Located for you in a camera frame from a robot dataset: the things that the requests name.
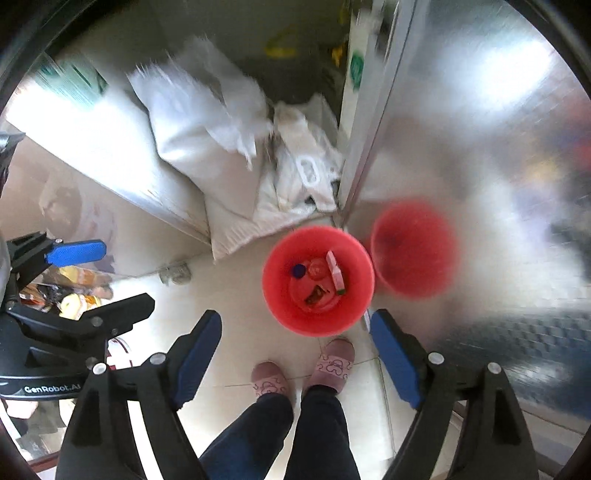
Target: blue bottle cap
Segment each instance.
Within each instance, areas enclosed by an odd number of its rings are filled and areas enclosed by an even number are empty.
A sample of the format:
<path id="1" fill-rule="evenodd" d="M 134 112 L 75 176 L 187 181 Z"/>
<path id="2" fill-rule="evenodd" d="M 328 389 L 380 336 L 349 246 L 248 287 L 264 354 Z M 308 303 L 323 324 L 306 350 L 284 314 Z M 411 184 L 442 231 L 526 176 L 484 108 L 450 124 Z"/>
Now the blue bottle cap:
<path id="1" fill-rule="evenodd" d="M 306 266 L 298 263 L 294 266 L 294 268 L 291 269 L 291 274 L 295 278 L 302 278 L 306 274 Z"/>

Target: red bucket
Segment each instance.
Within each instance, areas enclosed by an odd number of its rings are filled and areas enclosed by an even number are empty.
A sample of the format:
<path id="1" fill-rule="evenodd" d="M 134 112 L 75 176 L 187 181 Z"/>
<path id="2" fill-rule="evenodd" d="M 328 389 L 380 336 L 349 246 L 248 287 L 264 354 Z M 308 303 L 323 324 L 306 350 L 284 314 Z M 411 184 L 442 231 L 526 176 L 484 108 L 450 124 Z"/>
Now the red bucket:
<path id="1" fill-rule="evenodd" d="M 290 291 L 293 268 L 331 250 L 345 281 L 346 292 L 329 309 L 304 311 Z M 272 250 L 262 273 L 262 290 L 271 313 L 287 329 L 307 336 L 329 336 L 351 327 L 374 294 L 374 268 L 365 248 L 351 235 L 329 226 L 300 228 Z"/>
<path id="2" fill-rule="evenodd" d="M 370 252 L 378 279 L 415 299 L 446 290 L 459 257 L 452 227 L 423 200 L 395 202 L 384 211 L 374 223 Z"/>

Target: beige floor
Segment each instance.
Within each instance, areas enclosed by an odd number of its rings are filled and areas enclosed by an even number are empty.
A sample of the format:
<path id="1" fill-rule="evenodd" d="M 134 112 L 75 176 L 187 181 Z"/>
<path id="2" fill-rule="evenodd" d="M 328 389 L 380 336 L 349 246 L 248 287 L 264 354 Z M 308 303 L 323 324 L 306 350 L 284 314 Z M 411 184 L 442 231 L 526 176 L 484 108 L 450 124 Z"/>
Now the beige floor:
<path id="1" fill-rule="evenodd" d="M 265 306 L 261 271 L 278 238 L 256 241 L 216 265 L 208 255 L 193 259 L 189 262 L 193 279 L 185 286 L 166 287 L 156 275 L 115 284 L 116 299 L 147 292 L 156 301 L 152 316 L 124 335 L 132 348 L 134 364 L 154 352 L 167 351 L 176 337 L 191 330 L 204 310 L 215 309 L 222 316 L 222 340 L 212 363 L 195 399 L 179 411 L 198 455 L 253 402 L 249 377 L 256 363 L 270 359 L 279 364 L 299 400 L 306 376 L 312 372 L 321 348 L 329 341 L 289 332 Z M 348 421 L 351 450 L 362 479 L 379 480 L 400 448 L 414 410 L 396 394 L 363 323 L 345 332 L 345 336 L 356 349 L 353 374 L 340 395 Z M 130 404 L 130 407 L 145 471 L 150 480 L 160 479 L 138 405 Z M 299 406 L 295 413 L 297 421 Z M 295 422 L 268 480 L 283 478 L 294 428 Z M 450 424 L 449 433 L 434 474 L 445 471 L 453 457 L 459 434 L 455 424 Z"/>

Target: blue gripper pad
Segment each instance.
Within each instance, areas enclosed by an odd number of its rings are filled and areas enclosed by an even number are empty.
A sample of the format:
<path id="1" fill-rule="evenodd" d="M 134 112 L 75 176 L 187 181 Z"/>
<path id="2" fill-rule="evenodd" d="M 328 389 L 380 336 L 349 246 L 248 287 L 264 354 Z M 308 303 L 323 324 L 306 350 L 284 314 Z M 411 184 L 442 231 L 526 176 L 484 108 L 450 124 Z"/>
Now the blue gripper pad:
<path id="1" fill-rule="evenodd" d="M 398 395 L 404 401 L 410 403 L 412 408 L 418 408 L 423 401 L 420 389 L 421 379 L 415 365 L 400 343 L 400 337 L 405 334 L 385 310 L 378 310 L 372 315 L 370 333 L 375 346 L 378 348 L 379 356 L 394 382 Z M 418 341 L 416 341 L 416 344 L 422 349 Z"/>
<path id="2" fill-rule="evenodd" d="M 107 246 L 101 240 L 88 240 L 72 244 L 58 244 L 46 255 L 47 263 L 56 267 L 67 267 L 87 262 L 96 262 L 107 253 Z"/>
<path id="3" fill-rule="evenodd" d="M 199 332 L 201 322 L 206 322 L 206 324 Z M 197 341 L 195 341 L 178 369 L 177 388 L 172 395 L 172 402 L 177 410 L 195 397 L 195 393 L 197 393 L 197 389 L 205 375 L 205 370 L 207 370 L 222 338 L 222 318 L 219 313 L 213 310 L 207 311 L 188 336 L 193 335 L 197 335 Z"/>

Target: green circular logo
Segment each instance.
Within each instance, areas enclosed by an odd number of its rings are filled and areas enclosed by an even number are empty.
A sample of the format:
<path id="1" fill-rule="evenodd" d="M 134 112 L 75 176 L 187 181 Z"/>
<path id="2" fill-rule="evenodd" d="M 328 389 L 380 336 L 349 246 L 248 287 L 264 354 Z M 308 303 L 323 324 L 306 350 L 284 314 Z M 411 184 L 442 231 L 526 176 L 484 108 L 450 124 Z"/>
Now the green circular logo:
<path id="1" fill-rule="evenodd" d="M 353 81 L 353 91 L 359 90 L 361 86 L 361 75 L 363 74 L 363 55 L 359 51 L 354 51 L 351 56 L 349 74 Z"/>

